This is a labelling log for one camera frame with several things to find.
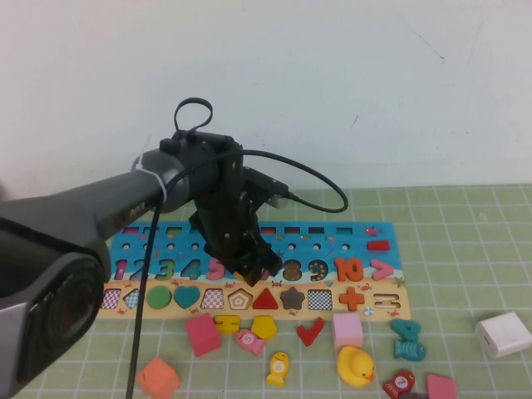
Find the teal heart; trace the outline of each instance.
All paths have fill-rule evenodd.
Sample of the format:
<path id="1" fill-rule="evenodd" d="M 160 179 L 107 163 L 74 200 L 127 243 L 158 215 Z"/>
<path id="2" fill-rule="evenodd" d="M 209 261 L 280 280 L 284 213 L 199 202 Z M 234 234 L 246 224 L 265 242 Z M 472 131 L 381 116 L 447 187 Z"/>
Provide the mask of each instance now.
<path id="1" fill-rule="evenodd" d="M 174 299 L 183 309 L 190 308 L 200 299 L 200 289 L 197 287 L 178 287 L 174 292 Z"/>

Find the green circle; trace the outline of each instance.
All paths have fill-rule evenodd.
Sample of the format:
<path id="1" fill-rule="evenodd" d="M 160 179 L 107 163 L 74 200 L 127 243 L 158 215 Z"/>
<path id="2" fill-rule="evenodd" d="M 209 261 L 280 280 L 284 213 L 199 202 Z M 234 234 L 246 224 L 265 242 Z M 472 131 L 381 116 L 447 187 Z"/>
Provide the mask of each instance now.
<path id="1" fill-rule="evenodd" d="M 172 293 L 164 285 L 153 287 L 148 292 L 148 297 L 146 298 L 148 306 L 152 309 L 166 308 L 171 300 Z"/>

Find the rubber duck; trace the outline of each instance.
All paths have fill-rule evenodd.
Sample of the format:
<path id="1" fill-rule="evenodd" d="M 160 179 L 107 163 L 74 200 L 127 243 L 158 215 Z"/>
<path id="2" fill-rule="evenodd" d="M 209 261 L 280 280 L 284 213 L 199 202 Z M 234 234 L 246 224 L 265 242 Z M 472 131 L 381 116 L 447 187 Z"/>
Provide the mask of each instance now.
<path id="1" fill-rule="evenodd" d="M 363 387 L 375 377 L 372 357 L 357 347 L 343 347 L 338 355 L 337 366 L 340 377 L 353 387 Z"/>

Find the white wall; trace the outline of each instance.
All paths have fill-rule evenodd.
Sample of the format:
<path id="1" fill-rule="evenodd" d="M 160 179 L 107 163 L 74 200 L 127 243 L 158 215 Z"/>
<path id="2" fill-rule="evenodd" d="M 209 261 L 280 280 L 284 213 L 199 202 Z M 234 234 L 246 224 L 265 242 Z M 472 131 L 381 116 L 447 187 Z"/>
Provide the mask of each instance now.
<path id="1" fill-rule="evenodd" d="M 121 173 L 202 96 L 210 131 L 343 187 L 530 182 L 531 15 L 524 0 L 3 0 L 0 181 L 20 197 Z"/>

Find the light pink cube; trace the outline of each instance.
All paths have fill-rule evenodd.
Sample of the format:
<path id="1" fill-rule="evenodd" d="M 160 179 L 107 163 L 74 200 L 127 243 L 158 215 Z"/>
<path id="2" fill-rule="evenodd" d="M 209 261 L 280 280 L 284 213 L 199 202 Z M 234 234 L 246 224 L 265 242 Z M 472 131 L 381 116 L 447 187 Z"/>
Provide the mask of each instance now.
<path id="1" fill-rule="evenodd" d="M 336 350 L 346 346 L 362 347 L 364 332 L 358 313 L 334 313 L 332 316 L 332 336 Z"/>

